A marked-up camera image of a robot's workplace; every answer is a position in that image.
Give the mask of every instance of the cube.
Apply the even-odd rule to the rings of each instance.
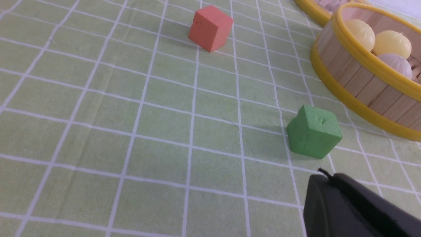
[[[234,20],[215,6],[197,10],[193,17],[189,39],[208,52],[224,46]]]
[[[294,153],[323,159],[342,140],[336,115],[303,105],[287,126],[290,149]]]

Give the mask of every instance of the grid pattern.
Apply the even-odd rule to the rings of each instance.
[[[234,19],[212,54],[207,5]],[[303,236],[319,167],[421,218],[420,144],[324,87],[293,1],[5,0],[0,29],[0,236]],[[289,152],[303,104],[340,121],[323,160]]]

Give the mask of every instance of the steamer basket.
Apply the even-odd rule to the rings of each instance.
[[[402,32],[412,44],[409,80],[384,64],[356,41],[344,21],[360,19],[374,33]],[[339,7],[314,43],[313,68],[326,87],[347,107],[399,137],[421,141],[421,30],[404,20],[368,5]]]
[[[333,12],[349,2],[368,5],[366,0],[295,0],[298,7],[322,27],[327,24]]]

